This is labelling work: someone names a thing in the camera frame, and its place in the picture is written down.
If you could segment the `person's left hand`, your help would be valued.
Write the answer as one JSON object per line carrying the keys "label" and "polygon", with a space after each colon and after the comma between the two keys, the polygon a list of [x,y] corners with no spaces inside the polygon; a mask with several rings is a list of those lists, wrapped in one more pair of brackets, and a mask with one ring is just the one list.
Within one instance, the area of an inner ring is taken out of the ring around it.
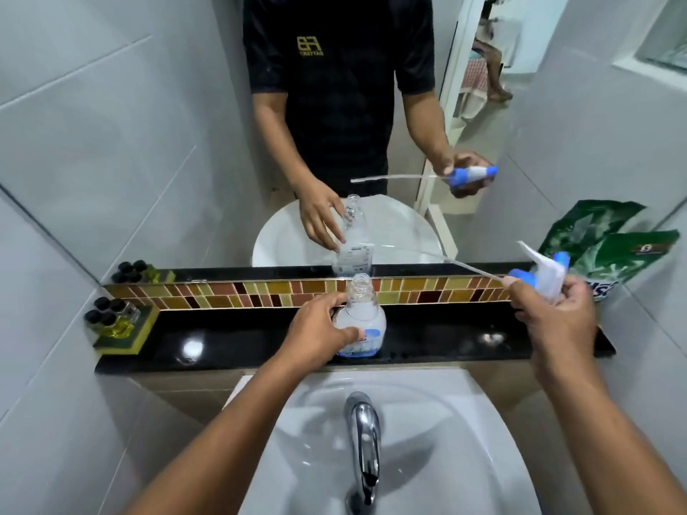
{"label": "person's left hand", "polygon": [[328,293],[306,302],[291,321],[277,359],[302,375],[328,363],[341,350],[328,346],[328,330],[334,327],[332,311],[346,301],[346,293]]}

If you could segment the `person's right hand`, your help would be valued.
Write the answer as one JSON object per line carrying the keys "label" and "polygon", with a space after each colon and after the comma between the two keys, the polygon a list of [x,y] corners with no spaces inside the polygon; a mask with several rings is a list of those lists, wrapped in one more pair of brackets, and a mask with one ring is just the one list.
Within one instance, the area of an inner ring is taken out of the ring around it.
{"label": "person's right hand", "polygon": [[527,327],[541,381],[594,379],[598,324],[591,289],[584,279],[566,276],[557,303],[539,295],[537,317],[520,321]]}

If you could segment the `clear plastic spray bottle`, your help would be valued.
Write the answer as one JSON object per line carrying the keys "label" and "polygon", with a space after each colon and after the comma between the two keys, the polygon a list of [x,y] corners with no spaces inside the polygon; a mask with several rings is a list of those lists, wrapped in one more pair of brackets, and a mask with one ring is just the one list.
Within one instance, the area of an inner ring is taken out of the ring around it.
{"label": "clear plastic spray bottle", "polygon": [[341,349],[339,358],[369,358],[382,348],[387,321],[385,312],[378,304],[372,279],[359,273],[352,277],[347,286],[345,306],[335,312],[333,325],[338,329],[355,327],[364,332],[364,337]]}

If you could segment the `white blue spray trigger head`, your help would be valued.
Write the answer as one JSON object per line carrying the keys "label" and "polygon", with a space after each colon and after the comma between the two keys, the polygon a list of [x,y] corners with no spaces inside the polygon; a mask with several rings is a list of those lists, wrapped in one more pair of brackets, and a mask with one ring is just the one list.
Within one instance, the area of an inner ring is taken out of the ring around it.
{"label": "white blue spray trigger head", "polygon": [[[541,253],[533,250],[522,241],[518,241],[517,244],[523,251],[523,253],[528,257],[528,259],[534,264],[534,268],[529,272],[523,270],[516,270],[514,278],[517,278],[522,282],[530,285],[537,291],[537,293],[543,299],[545,299],[546,302],[551,304],[557,303],[559,297],[562,294],[562,287],[568,273],[568,265],[570,263],[570,258],[568,257],[567,253],[560,252],[556,254],[554,258],[548,258],[542,255]],[[361,245],[365,247],[408,251],[427,257],[441,259],[442,261],[448,262],[450,264],[468,270],[471,273],[487,277],[489,279],[493,279],[495,281],[498,281],[500,284],[503,284],[502,276],[497,276],[495,274],[488,273],[482,269],[476,268],[462,261],[450,259],[445,255],[426,252],[422,250],[402,248],[391,244],[375,244],[369,242],[362,242]]]}

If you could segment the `person's right forearm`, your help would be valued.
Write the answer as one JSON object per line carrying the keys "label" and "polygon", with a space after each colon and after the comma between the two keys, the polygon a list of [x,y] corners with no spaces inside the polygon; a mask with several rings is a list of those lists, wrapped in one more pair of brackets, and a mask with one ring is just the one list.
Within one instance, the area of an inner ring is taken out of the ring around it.
{"label": "person's right forearm", "polygon": [[539,366],[594,515],[687,515],[687,492],[609,395],[593,361]]}

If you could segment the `person's left forearm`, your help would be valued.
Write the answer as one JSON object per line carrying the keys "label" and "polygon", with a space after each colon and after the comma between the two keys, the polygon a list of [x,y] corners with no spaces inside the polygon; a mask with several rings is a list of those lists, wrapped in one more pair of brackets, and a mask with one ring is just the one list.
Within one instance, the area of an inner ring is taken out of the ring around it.
{"label": "person's left forearm", "polygon": [[288,398],[331,357],[279,350],[122,515],[237,515]]}

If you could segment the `chrome faucet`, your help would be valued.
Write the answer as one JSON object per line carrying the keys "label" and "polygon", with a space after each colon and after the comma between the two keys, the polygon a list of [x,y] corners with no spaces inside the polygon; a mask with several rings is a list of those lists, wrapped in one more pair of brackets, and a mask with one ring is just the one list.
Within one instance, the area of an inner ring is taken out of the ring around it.
{"label": "chrome faucet", "polygon": [[354,485],[346,506],[349,515],[371,515],[381,476],[381,423],[368,395],[352,392],[344,407],[352,450]]}

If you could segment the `green refill pouch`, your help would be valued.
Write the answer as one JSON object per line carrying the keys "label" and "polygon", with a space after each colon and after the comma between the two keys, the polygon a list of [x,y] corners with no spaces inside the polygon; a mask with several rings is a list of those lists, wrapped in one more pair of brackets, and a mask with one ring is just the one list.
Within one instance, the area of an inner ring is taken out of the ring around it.
{"label": "green refill pouch", "polygon": [[626,224],[645,210],[634,201],[579,200],[548,231],[539,252],[567,254],[568,272],[586,280],[594,301],[664,258],[677,244],[678,230],[631,231]]}

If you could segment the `black granite shelf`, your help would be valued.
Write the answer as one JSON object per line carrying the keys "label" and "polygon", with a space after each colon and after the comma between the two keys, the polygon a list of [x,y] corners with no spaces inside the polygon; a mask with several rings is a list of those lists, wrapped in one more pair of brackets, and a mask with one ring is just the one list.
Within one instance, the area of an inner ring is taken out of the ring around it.
{"label": "black granite shelf", "polygon": [[[370,358],[334,357],[332,367],[526,361],[526,327],[507,302],[385,305],[382,348]],[[102,375],[251,369],[282,344],[294,308],[162,311],[137,355],[103,355]]]}

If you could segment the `white sink basin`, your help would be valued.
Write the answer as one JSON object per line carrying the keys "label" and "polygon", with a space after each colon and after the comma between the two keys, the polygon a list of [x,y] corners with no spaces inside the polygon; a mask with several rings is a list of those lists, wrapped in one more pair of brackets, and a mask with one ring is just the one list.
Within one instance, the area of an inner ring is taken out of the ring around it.
{"label": "white sink basin", "polygon": [[[353,400],[380,435],[372,505],[357,478]],[[541,515],[520,451],[489,398],[459,368],[313,373],[287,399],[239,515]]]}

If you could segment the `wall mirror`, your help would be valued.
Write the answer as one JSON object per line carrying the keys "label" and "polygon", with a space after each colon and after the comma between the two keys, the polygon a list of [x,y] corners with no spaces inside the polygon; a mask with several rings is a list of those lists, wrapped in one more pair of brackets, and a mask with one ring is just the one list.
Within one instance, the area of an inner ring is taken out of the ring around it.
{"label": "wall mirror", "polygon": [[298,205],[292,238],[334,254],[348,234],[339,199],[386,195],[396,101],[412,169],[478,164],[444,131],[433,0],[211,0],[238,61],[238,111],[260,183],[287,183]]}

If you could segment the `white window frame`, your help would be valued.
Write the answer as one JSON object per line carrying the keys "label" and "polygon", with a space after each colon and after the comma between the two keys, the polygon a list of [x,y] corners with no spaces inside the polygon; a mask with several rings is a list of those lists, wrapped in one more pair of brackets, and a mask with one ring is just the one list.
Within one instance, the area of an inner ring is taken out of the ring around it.
{"label": "white window frame", "polygon": [[612,66],[687,93],[687,0],[645,0]]}

